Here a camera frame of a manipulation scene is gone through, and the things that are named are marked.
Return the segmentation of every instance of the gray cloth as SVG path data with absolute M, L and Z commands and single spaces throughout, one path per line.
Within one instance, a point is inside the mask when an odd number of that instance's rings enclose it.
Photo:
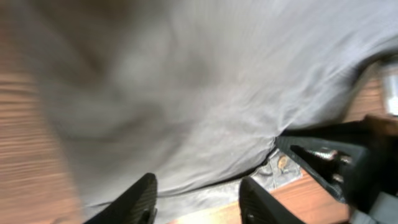
M 279 151 L 270 156 L 269 162 L 260 166 L 250 176 L 266 190 L 274 190 L 291 181 L 300 178 L 300 167 L 287 157 L 287 163 L 283 169 L 278 167 L 279 159 L 283 156 Z M 197 212 L 206 208 L 215 208 L 238 201 L 240 180 L 232 180 L 189 193 L 159 197 L 156 208 L 158 209 L 155 223 L 167 223 L 183 215 Z M 106 208 L 110 203 L 85 209 L 85 216 L 92 217 Z M 195 220 L 196 223 L 206 223 L 204 220 Z
M 12 4 L 85 207 L 146 172 L 171 197 L 258 166 L 284 129 L 339 117 L 353 68 L 398 45 L 396 0 Z

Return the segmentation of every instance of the floor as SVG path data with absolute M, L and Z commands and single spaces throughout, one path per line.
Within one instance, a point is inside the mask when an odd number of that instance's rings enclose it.
M 21 66 L 9 21 L 0 7 L 0 223 L 79 223 L 80 206 L 57 138 L 43 119 L 35 83 Z M 372 79 L 353 103 L 347 121 L 384 114 Z M 305 223 L 348 218 L 309 175 L 272 194 Z M 240 223 L 237 203 L 182 217 L 173 223 Z

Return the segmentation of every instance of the metal bolt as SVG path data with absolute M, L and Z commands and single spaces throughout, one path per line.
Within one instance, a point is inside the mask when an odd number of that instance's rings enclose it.
M 254 224 L 255 221 L 256 220 L 254 219 L 254 215 L 252 215 L 251 213 L 246 214 L 246 223 L 247 224 Z
M 314 156 L 319 157 L 320 159 L 326 160 L 326 161 L 332 161 L 336 159 L 336 156 L 338 155 L 338 151 L 334 149 L 329 149 L 327 147 L 322 147 L 318 151 L 311 151 L 308 149 L 304 149 L 306 152 L 313 154 Z
M 344 162 L 345 164 L 351 164 L 353 162 L 353 158 L 350 156 L 340 156 L 340 161 Z
M 339 175 L 339 174 L 333 174 L 332 175 L 333 180 L 339 182 L 339 183 L 343 183 L 344 182 L 344 178 Z

